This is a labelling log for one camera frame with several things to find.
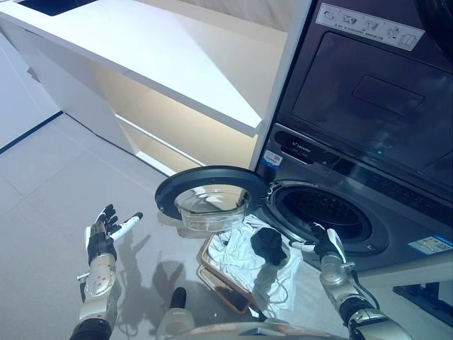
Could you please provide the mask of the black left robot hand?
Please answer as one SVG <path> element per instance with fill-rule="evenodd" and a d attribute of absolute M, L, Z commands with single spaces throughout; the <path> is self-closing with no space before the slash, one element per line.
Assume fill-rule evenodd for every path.
<path fill-rule="evenodd" d="M 88 264 L 103 254 L 111 254 L 117 260 L 114 243 L 124 237 L 143 216 L 142 212 L 136 212 L 124 222 L 117 223 L 118 217 L 113 204 L 105 206 L 96 221 L 86 228 Z"/>

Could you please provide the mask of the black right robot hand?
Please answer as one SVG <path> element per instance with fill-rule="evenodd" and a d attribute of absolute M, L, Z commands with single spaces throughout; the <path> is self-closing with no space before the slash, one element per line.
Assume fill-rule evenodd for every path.
<path fill-rule="evenodd" d="M 334 229 L 326 229 L 317 222 L 310 222 L 308 226 L 316 240 L 304 242 L 291 241 L 289 245 L 292 248 L 302 252 L 316 254 L 320 260 L 324 256 L 335 255 L 340 259 L 342 264 L 347 263 L 343 243 Z"/>

